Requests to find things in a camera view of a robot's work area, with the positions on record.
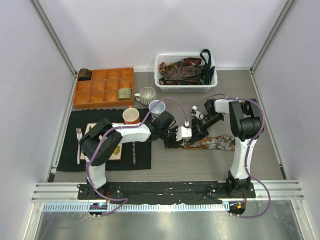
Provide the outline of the orange grey floral tie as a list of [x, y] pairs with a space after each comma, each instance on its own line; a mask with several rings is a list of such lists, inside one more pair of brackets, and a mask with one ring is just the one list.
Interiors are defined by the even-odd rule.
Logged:
[[234, 151], [235, 148], [236, 141], [233, 136], [221, 135], [216, 137], [206, 137], [194, 143], [185, 143], [182, 149]]

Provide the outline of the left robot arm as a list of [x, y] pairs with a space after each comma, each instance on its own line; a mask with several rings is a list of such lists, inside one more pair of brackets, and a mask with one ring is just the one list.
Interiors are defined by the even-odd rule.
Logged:
[[107, 195], [106, 162], [118, 145], [161, 139], [166, 148], [180, 148], [183, 140], [177, 140], [178, 126], [174, 125], [175, 123], [174, 116], [167, 111], [146, 121], [141, 126], [137, 123], [132, 127], [121, 127], [120, 124], [111, 123], [107, 118], [100, 120], [79, 142], [79, 148], [87, 163], [95, 155], [96, 148], [100, 148], [92, 164], [86, 167], [93, 184], [91, 185], [88, 181], [86, 184], [79, 184], [77, 186], [78, 199], [100, 200]]

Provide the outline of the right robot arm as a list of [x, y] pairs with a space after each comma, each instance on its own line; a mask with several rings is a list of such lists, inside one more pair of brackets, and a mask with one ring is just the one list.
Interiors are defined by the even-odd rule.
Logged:
[[192, 107], [191, 128], [181, 126], [177, 128], [176, 141], [188, 139], [193, 144], [208, 136], [208, 129], [219, 121], [224, 115], [229, 115], [230, 130], [235, 140], [233, 162], [225, 183], [226, 193], [233, 198], [243, 196], [250, 189], [252, 177], [250, 165], [257, 138], [265, 127], [265, 116], [254, 98], [221, 98], [207, 99], [204, 103], [207, 114], [198, 111], [197, 106]]

